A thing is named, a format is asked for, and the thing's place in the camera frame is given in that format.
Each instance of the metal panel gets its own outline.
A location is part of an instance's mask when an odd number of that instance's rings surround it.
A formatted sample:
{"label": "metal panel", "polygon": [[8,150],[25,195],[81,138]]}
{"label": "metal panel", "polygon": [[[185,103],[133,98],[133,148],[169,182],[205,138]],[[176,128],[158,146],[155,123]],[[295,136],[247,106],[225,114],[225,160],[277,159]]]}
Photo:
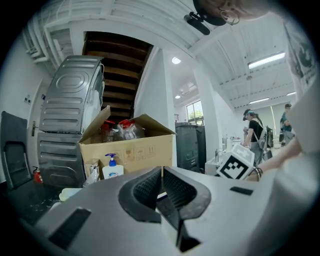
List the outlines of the metal panel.
{"label": "metal panel", "polygon": [[81,135],[38,134],[38,159],[43,183],[58,187],[81,188],[85,173],[80,147]]}
{"label": "metal panel", "polygon": [[88,90],[101,59],[74,55],[64,60],[47,91],[40,130],[81,133]]}

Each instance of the woman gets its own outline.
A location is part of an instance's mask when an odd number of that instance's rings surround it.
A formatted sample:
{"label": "woman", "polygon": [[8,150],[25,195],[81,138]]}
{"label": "woman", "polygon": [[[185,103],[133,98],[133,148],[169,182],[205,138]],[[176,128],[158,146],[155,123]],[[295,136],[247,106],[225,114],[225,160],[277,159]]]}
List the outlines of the woman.
{"label": "woman", "polygon": [[263,131],[263,124],[258,114],[255,114],[252,110],[248,111],[245,115],[249,121],[248,135],[244,140],[244,146],[250,148],[254,153],[254,164],[258,165],[262,161],[263,150],[260,148],[258,140],[260,139]]}

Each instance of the blue pump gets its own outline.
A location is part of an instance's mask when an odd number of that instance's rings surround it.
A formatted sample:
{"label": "blue pump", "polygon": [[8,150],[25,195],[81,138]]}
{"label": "blue pump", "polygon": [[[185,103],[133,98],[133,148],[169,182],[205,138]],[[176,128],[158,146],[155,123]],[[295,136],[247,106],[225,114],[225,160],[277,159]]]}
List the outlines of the blue pump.
{"label": "blue pump", "polygon": [[114,157],[115,157],[116,154],[114,153],[110,153],[110,154],[106,154],[105,156],[110,156],[111,157],[111,160],[109,161],[109,166],[113,167],[113,166],[116,166],[116,160],[114,160]]}

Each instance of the black shirt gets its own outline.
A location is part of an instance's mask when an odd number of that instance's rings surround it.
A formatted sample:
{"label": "black shirt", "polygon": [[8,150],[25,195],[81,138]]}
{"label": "black shirt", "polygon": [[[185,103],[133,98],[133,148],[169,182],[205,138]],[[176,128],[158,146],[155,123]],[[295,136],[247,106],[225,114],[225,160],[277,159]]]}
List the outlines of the black shirt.
{"label": "black shirt", "polygon": [[249,129],[253,129],[255,135],[252,133],[252,137],[251,137],[251,142],[256,142],[257,139],[256,137],[258,138],[258,140],[260,139],[260,136],[261,136],[261,133],[262,133],[262,126],[258,124],[257,121],[255,120],[251,120],[250,123],[249,123]]}

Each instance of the soap dispenser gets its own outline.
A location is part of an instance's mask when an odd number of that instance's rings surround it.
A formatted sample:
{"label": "soap dispenser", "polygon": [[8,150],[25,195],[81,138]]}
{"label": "soap dispenser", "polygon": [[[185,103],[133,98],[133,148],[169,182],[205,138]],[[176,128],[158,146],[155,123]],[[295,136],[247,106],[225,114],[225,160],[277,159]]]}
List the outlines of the soap dispenser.
{"label": "soap dispenser", "polygon": [[114,159],[115,155],[116,154],[113,154],[113,153],[105,155],[106,157],[107,156],[111,157],[111,160],[109,161],[109,165],[102,168],[102,173],[105,180],[124,174],[124,167],[116,163],[116,160]]}

